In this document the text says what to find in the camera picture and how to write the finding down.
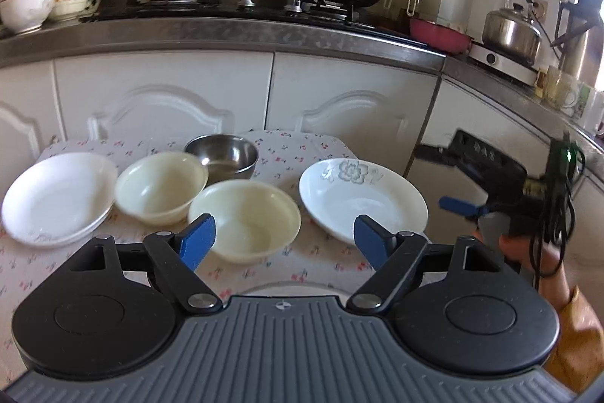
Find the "person's right hand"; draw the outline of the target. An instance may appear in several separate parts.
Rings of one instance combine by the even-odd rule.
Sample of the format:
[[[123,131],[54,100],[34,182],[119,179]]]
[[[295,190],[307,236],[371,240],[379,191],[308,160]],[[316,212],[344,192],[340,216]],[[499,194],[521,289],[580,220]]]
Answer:
[[[535,288],[556,311],[563,310],[571,300],[561,252],[550,244],[540,247],[528,236],[506,236],[498,239],[498,248],[510,261],[535,275]]]

